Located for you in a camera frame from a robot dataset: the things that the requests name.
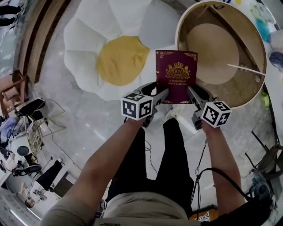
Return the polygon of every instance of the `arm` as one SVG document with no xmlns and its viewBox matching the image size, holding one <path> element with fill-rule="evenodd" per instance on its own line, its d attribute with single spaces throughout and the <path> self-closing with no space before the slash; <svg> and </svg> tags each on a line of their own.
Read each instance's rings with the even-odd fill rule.
<svg viewBox="0 0 283 226">
<path fill-rule="evenodd" d="M 88 204 L 95 212 L 144 120 L 128 120 L 87 161 L 67 196 Z"/>
<path fill-rule="evenodd" d="M 203 121 L 207 136 L 211 167 L 226 173 L 241 188 L 241 176 L 235 159 L 220 128 L 213 128 Z M 228 214 L 245 203 L 244 197 L 218 173 L 213 172 L 219 215 Z"/>
</svg>

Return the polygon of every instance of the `person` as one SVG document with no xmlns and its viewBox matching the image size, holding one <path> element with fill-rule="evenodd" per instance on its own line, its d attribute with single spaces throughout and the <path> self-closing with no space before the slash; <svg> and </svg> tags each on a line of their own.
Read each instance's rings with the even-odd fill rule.
<svg viewBox="0 0 283 226">
<path fill-rule="evenodd" d="M 17 163 L 15 162 L 15 154 L 11 151 L 7 151 L 7 160 L 6 162 L 3 162 L 1 160 L 1 169 L 3 172 L 6 172 L 6 170 L 8 171 L 12 171 L 13 168 L 15 168 L 17 166 Z"/>
<path fill-rule="evenodd" d="M 11 5 L 4 5 L 7 4 L 8 0 L 0 1 L 0 16 L 3 15 L 18 15 L 21 12 L 21 7 L 15 7 Z M 2 45 L 2 40 L 6 33 L 14 27 L 16 23 L 16 17 L 12 18 L 0 18 L 0 46 Z"/>
<path fill-rule="evenodd" d="M 31 182 L 29 185 L 25 182 L 21 184 L 21 190 L 18 195 L 24 200 L 26 207 L 31 209 L 40 200 L 46 198 L 44 193 L 49 191 L 53 181 L 62 169 L 61 162 L 62 159 L 58 158 L 44 174 L 36 179 L 36 181 Z"/>
<path fill-rule="evenodd" d="M 25 130 L 26 119 L 23 116 L 29 116 L 35 121 L 43 118 L 40 111 L 46 105 L 45 101 L 41 98 L 36 98 L 30 103 L 26 104 L 19 111 L 15 111 L 15 116 L 5 120 L 0 126 L 0 147 L 5 148 L 11 136 L 18 135 L 19 132 Z M 28 124 L 31 124 L 31 119 L 27 117 Z"/>
<path fill-rule="evenodd" d="M 165 152 L 156 180 L 146 178 L 144 120 L 128 119 L 86 162 L 78 180 L 51 208 L 41 226 L 137 225 L 195 226 L 190 177 L 184 140 L 175 117 L 164 123 Z M 239 169 L 221 129 L 203 122 L 211 166 L 226 173 L 241 187 Z M 219 215 L 243 205 L 242 195 L 213 172 Z M 94 214 L 108 183 L 104 218 Z"/>
<path fill-rule="evenodd" d="M 0 2 L 0 16 L 2 15 L 17 15 L 18 13 L 21 12 L 21 7 L 15 7 L 15 6 L 11 6 L 11 5 L 3 5 L 6 1 L 2 1 Z M 9 26 L 11 24 L 13 24 L 15 22 L 16 18 L 12 17 L 12 18 L 2 18 L 0 19 L 0 27 L 3 26 Z"/>
</svg>

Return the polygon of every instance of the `blue object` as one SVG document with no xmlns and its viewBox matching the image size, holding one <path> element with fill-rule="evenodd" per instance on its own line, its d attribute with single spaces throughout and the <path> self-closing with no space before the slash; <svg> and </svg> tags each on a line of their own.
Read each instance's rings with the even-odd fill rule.
<svg viewBox="0 0 283 226">
<path fill-rule="evenodd" d="M 270 30 L 268 28 L 268 26 L 260 19 L 256 19 L 256 27 L 258 29 L 258 31 L 260 32 L 260 35 L 262 37 L 262 39 L 269 43 L 269 34 L 270 34 Z"/>
<path fill-rule="evenodd" d="M 17 125 L 18 121 L 15 117 L 10 117 L 1 126 L 1 135 L 9 138 L 13 133 L 13 128 Z"/>
<path fill-rule="evenodd" d="M 279 69 L 283 69 L 283 53 L 274 52 L 269 57 L 270 63 Z"/>
<path fill-rule="evenodd" d="M 271 189 L 260 172 L 254 173 L 250 192 L 254 192 L 255 197 L 258 197 L 260 200 L 268 200 L 271 198 Z"/>
</svg>

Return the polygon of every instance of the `red book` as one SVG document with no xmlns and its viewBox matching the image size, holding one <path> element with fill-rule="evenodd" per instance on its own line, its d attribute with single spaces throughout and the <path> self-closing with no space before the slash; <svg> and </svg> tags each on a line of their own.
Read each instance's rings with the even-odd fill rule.
<svg viewBox="0 0 283 226">
<path fill-rule="evenodd" d="M 163 103 L 191 104 L 187 87 L 195 84 L 198 54 L 188 51 L 157 50 L 157 92 L 169 88 Z"/>
</svg>

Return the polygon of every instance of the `marble floor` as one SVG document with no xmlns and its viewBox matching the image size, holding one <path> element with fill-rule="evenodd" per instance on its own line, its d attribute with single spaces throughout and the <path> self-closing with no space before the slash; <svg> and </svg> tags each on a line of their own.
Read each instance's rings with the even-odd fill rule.
<svg viewBox="0 0 283 226">
<path fill-rule="evenodd" d="M 54 140 L 68 154 L 68 156 L 82 168 L 87 159 L 119 128 L 123 123 L 120 113 L 120 102 L 106 102 L 94 93 L 81 90 L 73 75 L 64 65 L 64 40 L 63 30 L 68 21 L 74 15 L 80 0 L 72 0 L 64 15 L 62 16 L 46 52 L 40 81 L 34 87 L 30 87 L 30 98 L 42 97 L 53 99 L 65 110 L 65 113 L 56 117 L 55 121 L 66 129 L 54 134 Z M 169 105 L 160 106 L 161 118 L 155 121 L 146 131 L 146 140 L 152 146 L 152 163 L 156 170 L 159 169 L 162 155 L 164 153 L 164 136 L 162 115 L 170 109 Z M 49 111 L 56 111 L 56 107 L 50 104 Z M 189 121 L 193 105 L 186 106 L 181 114 L 183 121 Z M 183 132 L 187 158 L 191 170 L 191 177 L 195 179 L 194 171 L 198 165 L 200 155 L 205 143 L 203 131 L 196 134 L 190 132 L 186 124 L 180 124 Z M 251 134 L 254 132 L 268 147 L 274 144 L 274 135 L 271 127 L 271 115 L 266 110 L 258 95 L 251 103 L 235 109 L 232 112 L 229 123 L 222 128 L 231 151 L 239 166 L 242 177 L 248 175 L 252 169 L 251 164 L 245 157 L 248 153 L 252 161 L 257 164 L 265 151 Z M 69 162 L 69 158 L 51 140 L 51 136 L 44 138 L 44 154 L 47 159 L 61 157 L 63 161 Z M 149 161 L 147 152 L 147 176 L 150 179 L 156 177 Z M 210 167 L 210 156 L 205 149 L 200 169 Z M 77 177 L 80 170 L 72 165 L 72 174 Z M 242 179 L 242 188 L 246 191 L 251 185 L 252 175 Z M 211 173 L 204 173 L 201 181 L 201 207 L 216 204 L 215 188 Z M 197 195 L 195 195 L 192 208 L 197 207 Z"/>
</svg>

